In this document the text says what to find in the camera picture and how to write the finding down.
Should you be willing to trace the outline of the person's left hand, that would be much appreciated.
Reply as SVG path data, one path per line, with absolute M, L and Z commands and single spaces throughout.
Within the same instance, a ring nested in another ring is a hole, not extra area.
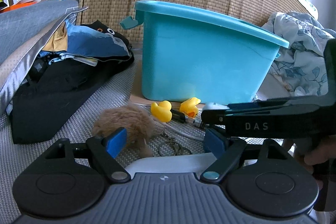
M 310 174 L 313 173 L 313 166 L 322 164 L 329 159 L 335 159 L 336 144 L 335 135 L 329 136 L 323 140 L 316 149 L 307 153 L 300 154 L 297 149 L 294 150 L 293 157 L 302 165 Z

